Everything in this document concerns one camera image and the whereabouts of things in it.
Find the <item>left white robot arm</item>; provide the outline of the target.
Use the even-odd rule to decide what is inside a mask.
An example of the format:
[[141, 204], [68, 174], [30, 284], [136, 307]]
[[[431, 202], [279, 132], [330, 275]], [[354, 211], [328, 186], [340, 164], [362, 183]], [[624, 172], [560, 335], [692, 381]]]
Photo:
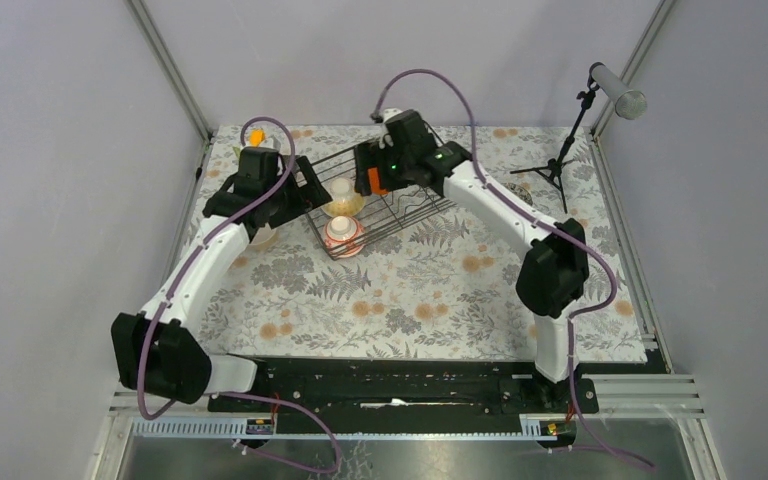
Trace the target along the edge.
[[199, 233], [161, 289], [138, 313], [121, 313], [113, 321], [121, 384], [186, 404], [232, 391], [245, 410], [264, 407], [271, 387], [256, 375], [256, 363], [207, 353], [196, 324], [260, 229], [291, 222], [331, 199], [305, 156], [245, 147], [237, 171], [206, 201]]

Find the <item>black wire dish rack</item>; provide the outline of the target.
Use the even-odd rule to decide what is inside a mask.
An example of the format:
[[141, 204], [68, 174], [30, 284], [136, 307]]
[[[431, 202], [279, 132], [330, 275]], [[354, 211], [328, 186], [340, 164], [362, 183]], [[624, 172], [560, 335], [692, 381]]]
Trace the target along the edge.
[[[350, 143], [347, 148], [327, 156], [310, 157], [312, 168], [326, 189], [330, 181], [337, 177], [355, 181], [354, 146], [354, 143]], [[354, 218], [365, 229], [365, 233], [361, 236], [364, 248], [454, 206], [451, 201], [440, 197], [432, 190], [419, 186], [409, 186], [386, 195], [372, 194], [362, 197], [365, 199], [365, 207]], [[319, 246], [328, 257], [337, 260], [327, 253], [323, 241], [324, 227], [331, 218], [333, 217], [326, 215], [321, 207], [306, 214], [310, 228], [317, 234]]]

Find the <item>red patterned white bowl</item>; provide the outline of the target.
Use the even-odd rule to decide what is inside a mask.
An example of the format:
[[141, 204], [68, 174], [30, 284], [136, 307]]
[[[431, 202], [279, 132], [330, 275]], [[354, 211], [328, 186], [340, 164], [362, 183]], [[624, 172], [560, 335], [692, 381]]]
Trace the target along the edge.
[[336, 216], [331, 218], [323, 230], [323, 241], [327, 253], [334, 259], [357, 255], [364, 248], [361, 240], [364, 233], [364, 227], [354, 217]]

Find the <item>cream white bowl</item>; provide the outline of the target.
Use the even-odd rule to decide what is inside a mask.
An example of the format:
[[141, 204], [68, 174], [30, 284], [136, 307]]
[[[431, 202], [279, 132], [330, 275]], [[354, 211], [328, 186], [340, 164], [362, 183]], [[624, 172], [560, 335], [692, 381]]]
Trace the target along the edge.
[[263, 251], [274, 245], [278, 240], [278, 232], [270, 225], [261, 227], [250, 240], [248, 248]]

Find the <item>orange bowl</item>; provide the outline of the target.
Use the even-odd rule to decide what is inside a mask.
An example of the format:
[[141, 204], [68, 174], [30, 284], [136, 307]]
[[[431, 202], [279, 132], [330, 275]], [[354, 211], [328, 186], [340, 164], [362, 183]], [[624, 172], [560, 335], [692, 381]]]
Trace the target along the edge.
[[381, 183], [381, 177], [379, 174], [379, 169], [377, 167], [369, 168], [367, 170], [367, 176], [368, 176], [368, 181], [370, 186], [370, 192], [372, 194], [386, 195], [388, 193], [388, 190]]

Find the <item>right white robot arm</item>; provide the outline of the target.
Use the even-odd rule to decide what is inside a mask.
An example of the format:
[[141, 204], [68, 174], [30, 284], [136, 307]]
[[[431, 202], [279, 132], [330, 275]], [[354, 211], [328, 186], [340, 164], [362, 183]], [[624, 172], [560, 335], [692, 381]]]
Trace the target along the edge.
[[462, 145], [441, 143], [415, 110], [395, 109], [380, 133], [353, 148], [355, 189], [363, 196], [409, 186], [433, 190], [469, 210], [521, 260], [515, 290], [538, 331], [535, 402], [557, 412], [573, 398], [568, 378], [576, 366], [564, 315], [583, 295], [589, 277], [583, 227], [534, 209], [478, 165]]

